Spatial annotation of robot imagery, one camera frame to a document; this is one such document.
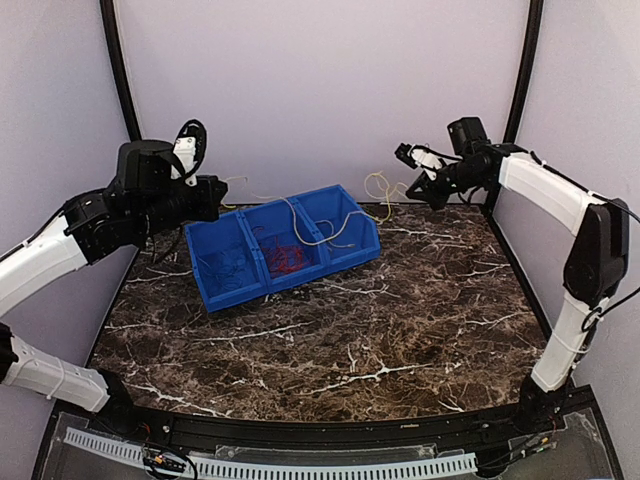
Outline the blue three-compartment plastic bin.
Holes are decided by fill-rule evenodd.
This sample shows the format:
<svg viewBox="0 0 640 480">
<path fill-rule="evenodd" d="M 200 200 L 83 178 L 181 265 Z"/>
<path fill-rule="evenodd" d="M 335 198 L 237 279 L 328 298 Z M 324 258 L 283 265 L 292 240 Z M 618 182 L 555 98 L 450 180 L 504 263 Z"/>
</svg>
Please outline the blue three-compartment plastic bin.
<svg viewBox="0 0 640 480">
<path fill-rule="evenodd" d="M 193 275 L 210 313 L 379 257 L 377 226 L 340 185 L 185 227 Z"/>
</svg>

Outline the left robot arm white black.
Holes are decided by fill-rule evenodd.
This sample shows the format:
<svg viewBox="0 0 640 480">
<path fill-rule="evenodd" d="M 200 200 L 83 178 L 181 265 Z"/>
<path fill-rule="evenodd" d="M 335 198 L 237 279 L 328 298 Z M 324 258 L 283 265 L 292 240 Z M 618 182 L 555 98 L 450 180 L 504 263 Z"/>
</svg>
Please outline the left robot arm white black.
<svg viewBox="0 0 640 480">
<path fill-rule="evenodd" d="M 105 188 L 66 201 L 31 237 L 1 257 L 1 311 L 8 313 L 55 280 L 94 265 L 124 246 L 142 248 L 187 221 L 215 221 L 226 182 L 197 170 L 206 146 L 193 136 L 174 143 L 123 144 Z M 46 354 L 1 327 L 1 382 L 101 412 L 120 436 L 141 427 L 140 412 L 118 377 Z"/>
</svg>

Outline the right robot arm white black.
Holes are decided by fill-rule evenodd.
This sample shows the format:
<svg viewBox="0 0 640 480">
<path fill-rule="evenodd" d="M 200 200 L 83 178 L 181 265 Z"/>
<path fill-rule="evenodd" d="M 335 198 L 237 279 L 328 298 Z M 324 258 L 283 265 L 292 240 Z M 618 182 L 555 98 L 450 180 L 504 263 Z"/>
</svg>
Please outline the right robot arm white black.
<svg viewBox="0 0 640 480">
<path fill-rule="evenodd" d="M 623 200 L 580 185 L 534 152 L 492 142 L 478 117 L 462 117 L 447 130 L 453 155 L 420 144 L 397 147 L 396 158 L 420 172 L 408 198 L 441 210 L 454 194 L 500 186 L 550 215 L 573 240 L 559 316 L 510 413 L 511 426 L 530 434 L 562 408 L 571 374 L 589 352 L 599 323 L 619 305 L 613 297 L 628 271 L 630 223 L 637 216 Z"/>
</svg>

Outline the right black frame post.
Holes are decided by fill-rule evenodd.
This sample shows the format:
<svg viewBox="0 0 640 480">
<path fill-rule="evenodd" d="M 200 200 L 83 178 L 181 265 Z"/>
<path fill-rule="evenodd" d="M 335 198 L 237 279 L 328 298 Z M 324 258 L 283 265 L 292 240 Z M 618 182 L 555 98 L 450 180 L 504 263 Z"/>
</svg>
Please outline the right black frame post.
<svg viewBox="0 0 640 480">
<path fill-rule="evenodd" d="M 503 141 L 505 143 L 514 143 L 519 132 L 535 64 L 543 11 L 543 0 L 529 1 L 521 58 L 513 98 L 503 135 Z"/>
</svg>

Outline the black frame post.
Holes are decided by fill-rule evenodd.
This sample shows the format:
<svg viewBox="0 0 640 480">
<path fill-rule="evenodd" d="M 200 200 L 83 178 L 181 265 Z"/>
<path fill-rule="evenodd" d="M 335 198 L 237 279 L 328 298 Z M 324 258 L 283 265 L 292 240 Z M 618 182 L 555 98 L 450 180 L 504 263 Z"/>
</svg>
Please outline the black frame post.
<svg viewBox="0 0 640 480">
<path fill-rule="evenodd" d="M 119 106 L 130 141 L 142 139 L 140 124 L 129 83 L 124 50 L 118 28 L 114 0 L 99 0 L 104 38 Z"/>
<path fill-rule="evenodd" d="M 519 132 L 535 64 L 543 11 L 543 0 L 529 1 L 521 58 L 513 98 L 503 135 L 503 141 L 505 143 L 514 143 Z"/>
</svg>

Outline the left black frame post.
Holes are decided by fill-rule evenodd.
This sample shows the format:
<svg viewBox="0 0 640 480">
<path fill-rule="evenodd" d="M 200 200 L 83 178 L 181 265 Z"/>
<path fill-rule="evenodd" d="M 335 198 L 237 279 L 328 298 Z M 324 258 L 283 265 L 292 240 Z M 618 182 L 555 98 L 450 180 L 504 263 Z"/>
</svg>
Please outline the left black frame post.
<svg viewBox="0 0 640 480">
<path fill-rule="evenodd" d="M 104 38 L 119 106 L 130 141 L 142 139 L 140 124 L 129 83 L 124 50 L 118 28 L 114 0 L 99 0 Z"/>
</svg>

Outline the black curved front rail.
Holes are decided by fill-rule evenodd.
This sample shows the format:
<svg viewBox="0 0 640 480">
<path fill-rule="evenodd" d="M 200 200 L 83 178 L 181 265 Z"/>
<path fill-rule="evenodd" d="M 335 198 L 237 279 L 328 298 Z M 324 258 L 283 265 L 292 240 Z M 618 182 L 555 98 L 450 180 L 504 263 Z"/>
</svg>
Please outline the black curved front rail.
<svg viewBox="0 0 640 480">
<path fill-rule="evenodd" d="M 485 448 L 520 435 L 515 404 L 432 417 L 390 421 L 295 423 L 223 419 L 137 407 L 151 427 L 144 435 L 182 451 L 213 452 L 221 446 L 293 450 L 367 449 L 435 444 L 444 449 Z"/>
</svg>

